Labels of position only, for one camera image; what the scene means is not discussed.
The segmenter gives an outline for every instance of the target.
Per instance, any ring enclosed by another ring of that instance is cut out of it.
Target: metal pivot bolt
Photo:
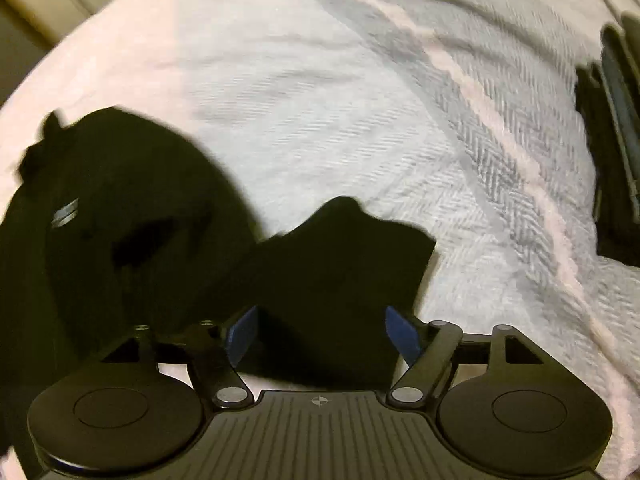
[[[230,386],[228,388],[221,388],[216,393],[216,397],[222,402],[228,402],[233,404],[236,402],[242,402],[248,397],[248,394],[242,388],[237,386]]]
[[[411,404],[412,402],[418,402],[422,398],[423,393],[418,388],[404,386],[393,390],[391,396],[398,402]]]

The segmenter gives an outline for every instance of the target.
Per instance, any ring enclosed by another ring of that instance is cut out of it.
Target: ribbed black surface
[[[451,456],[427,421],[372,392],[266,392],[223,413],[188,452],[141,480],[492,480]],[[42,480],[59,480],[47,474]],[[585,474],[575,480],[595,479]]]

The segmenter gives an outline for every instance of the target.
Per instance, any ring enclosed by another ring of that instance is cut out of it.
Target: dark folded object
[[[576,109],[596,167],[600,256],[640,266],[640,22],[602,30],[602,57],[577,68]]]
[[[382,330],[385,310],[412,313],[434,246],[412,226],[372,218],[353,198],[334,198],[292,232],[259,244],[212,284],[188,320],[220,322],[242,306],[260,305],[264,345],[240,371],[383,390],[398,360]]]

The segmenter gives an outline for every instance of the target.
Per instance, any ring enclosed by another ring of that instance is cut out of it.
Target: blue tab
[[[258,307],[253,306],[226,333],[226,356],[236,368],[258,334]]]
[[[392,306],[386,308],[385,317],[386,335],[404,361],[412,366],[422,353],[418,331]]]

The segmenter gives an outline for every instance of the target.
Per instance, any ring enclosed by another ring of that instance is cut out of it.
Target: crosshair logo
[[[314,403],[316,406],[324,406],[326,403],[329,402],[329,399],[327,399],[326,397],[318,396],[311,399],[311,402]]]

